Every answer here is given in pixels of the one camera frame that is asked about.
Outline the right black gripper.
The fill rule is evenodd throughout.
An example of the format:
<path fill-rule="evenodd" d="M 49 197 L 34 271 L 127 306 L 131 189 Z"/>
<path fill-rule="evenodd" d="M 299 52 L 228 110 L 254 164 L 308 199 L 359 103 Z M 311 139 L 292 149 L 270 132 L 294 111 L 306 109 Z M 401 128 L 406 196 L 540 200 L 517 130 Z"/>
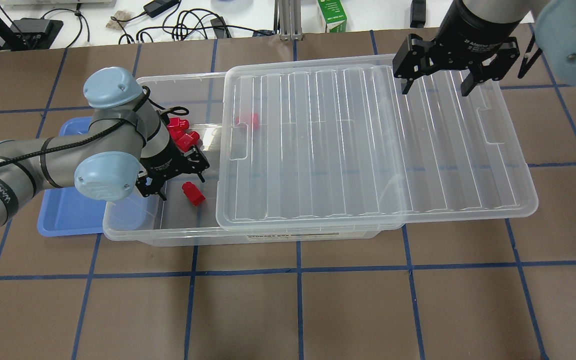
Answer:
<path fill-rule="evenodd" d="M 464 97 L 487 80 L 502 80 L 521 54 L 512 36 L 518 25 L 518 20 L 491 22 L 471 10 L 448 10 L 432 39 L 407 34 L 393 57 L 402 95 L 416 79 L 438 71 L 469 71 L 461 84 Z"/>

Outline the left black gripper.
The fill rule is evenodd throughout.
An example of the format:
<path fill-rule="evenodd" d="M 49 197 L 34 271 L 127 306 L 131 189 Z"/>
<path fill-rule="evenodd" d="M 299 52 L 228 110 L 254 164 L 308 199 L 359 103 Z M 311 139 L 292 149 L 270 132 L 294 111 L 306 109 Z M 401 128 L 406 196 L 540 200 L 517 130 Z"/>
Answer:
<path fill-rule="evenodd" d="M 156 195 L 163 201 L 168 200 L 163 192 L 167 180 L 180 174 L 194 174 L 205 183 L 203 172 L 210 168 L 210 162 L 198 146 L 181 152 L 173 140 L 153 155 L 142 154 L 139 161 L 142 169 L 135 182 L 138 192 L 143 198 Z"/>

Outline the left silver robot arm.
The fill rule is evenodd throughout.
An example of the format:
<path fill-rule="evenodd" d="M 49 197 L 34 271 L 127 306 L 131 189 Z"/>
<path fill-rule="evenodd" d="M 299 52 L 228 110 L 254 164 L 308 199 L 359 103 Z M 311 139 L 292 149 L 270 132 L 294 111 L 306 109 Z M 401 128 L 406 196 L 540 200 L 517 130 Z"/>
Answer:
<path fill-rule="evenodd" d="M 87 133 L 0 141 L 0 228 L 37 194 L 74 187 L 87 198 L 116 202 L 137 189 L 163 197 L 163 185 L 181 174 L 203 180 L 210 162 L 192 134 L 188 145 L 169 132 L 169 114 L 122 67 L 102 68 L 86 80 L 83 94 L 93 109 Z"/>

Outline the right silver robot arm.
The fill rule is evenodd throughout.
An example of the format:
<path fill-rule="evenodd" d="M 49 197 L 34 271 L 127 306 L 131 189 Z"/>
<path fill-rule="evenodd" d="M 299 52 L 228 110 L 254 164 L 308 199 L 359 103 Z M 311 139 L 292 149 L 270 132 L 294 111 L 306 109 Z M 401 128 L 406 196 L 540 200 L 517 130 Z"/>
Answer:
<path fill-rule="evenodd" d="M 430 41 L 407 35 L 392 60 L 392 73 L 406 95 L 416 79 L 439 71 L 468 71 L 461 95 L 489 80 L 502 80 L 519 60 L 512 35 L 531 14 L 534 32 L 518 78 L 544 55 L 553 73 L 576 86 L 576 0 L 453 0 Z"/>

